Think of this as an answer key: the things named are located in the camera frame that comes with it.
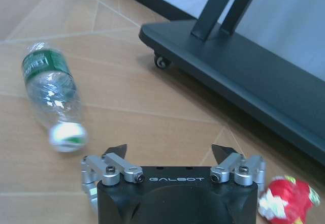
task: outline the black metal frame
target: black metal frame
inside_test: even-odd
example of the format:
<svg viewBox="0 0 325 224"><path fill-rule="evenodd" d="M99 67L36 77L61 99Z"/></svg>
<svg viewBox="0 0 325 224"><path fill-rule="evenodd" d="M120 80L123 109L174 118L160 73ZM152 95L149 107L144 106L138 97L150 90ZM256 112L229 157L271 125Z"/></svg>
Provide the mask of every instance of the black metal frame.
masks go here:
<svg viewBox="0 0 325 224"><path fill-rule="evenodd" d="M235 0L222 25L228 0L209 0L198 21L145 24L139 37L325 165L325 82L234 31L250 1Z"/></svg>

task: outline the screw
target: screw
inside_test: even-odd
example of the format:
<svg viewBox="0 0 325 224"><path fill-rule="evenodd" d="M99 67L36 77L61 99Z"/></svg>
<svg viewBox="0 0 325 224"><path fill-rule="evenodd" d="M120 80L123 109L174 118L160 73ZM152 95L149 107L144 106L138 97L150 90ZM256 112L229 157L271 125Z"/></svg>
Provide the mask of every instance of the screw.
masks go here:
<svg viewBox="0 0 325 224"><path fill-rule="evenodd" d="M112 174L115 172L115 167L114 166L108 166L106 167L106 173L107 174Z"/></svg>
<svg viewBox="0 0 325 224"><path fill-rule="evenodd" d="M220 182L220 177L218 175L212 175L211 176L211 181L213 183L219 183Z"/></svg>
<svg viewBox="0 0 325 224"><path fill-rule="evenodd" d="M240 166L238 168L238 171L241 172L241 173L248 173L248 170L249 170L249 168L246 167L246 166Z"/></svg>
<svg viewBox="0 0 325 224"><path fill-rule="evenodd" d="M136 176L136 183L142 183L144 181L144 175L138 175Z"/></svg>

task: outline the crumpled red packet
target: crumpled red packet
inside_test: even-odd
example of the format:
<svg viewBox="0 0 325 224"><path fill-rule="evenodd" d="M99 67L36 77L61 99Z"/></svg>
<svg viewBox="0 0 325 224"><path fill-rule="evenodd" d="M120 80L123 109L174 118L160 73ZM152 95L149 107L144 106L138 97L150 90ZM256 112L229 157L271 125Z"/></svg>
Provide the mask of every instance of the crumpled red packet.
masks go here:
<svg viewBox="0 0 325 224"><path fill-rule="evenodd" d="M258 201L258 212L272 224L304 224L307 211L320 204L308 183L293 177L276 177Z"/></svg>

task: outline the clear plastic bottle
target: clear plastic bottle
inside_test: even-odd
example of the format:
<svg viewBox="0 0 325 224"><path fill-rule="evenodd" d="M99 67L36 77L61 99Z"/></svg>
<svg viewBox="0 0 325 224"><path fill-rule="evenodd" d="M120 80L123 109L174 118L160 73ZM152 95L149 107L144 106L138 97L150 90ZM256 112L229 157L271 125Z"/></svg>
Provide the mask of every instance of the clear plastic bottle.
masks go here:
<svg viewBox="0 0 325 224"><path fill-rule="evenodd" d="M80 123L80 100L63 54L36 43L22 62L22 72L35 114L49 130L50 144L60 152L82 148L87 132Z"/></svg>

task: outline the caster wheel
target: caster wheel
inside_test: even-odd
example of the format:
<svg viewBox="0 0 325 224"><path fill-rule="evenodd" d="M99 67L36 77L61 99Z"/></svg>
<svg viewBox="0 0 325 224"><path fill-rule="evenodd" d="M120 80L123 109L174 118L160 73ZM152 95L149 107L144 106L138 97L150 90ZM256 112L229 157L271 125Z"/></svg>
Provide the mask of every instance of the caster wheel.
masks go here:
<svg viewBox="0 0 325 224"><path fill-rule="evenodd" d="M158 67L160 69L166 69L167 67L169 67L171 62L169 60L163 58L162 56L156 55L154 57L154 64L156 65L156 67Z"/></svg>

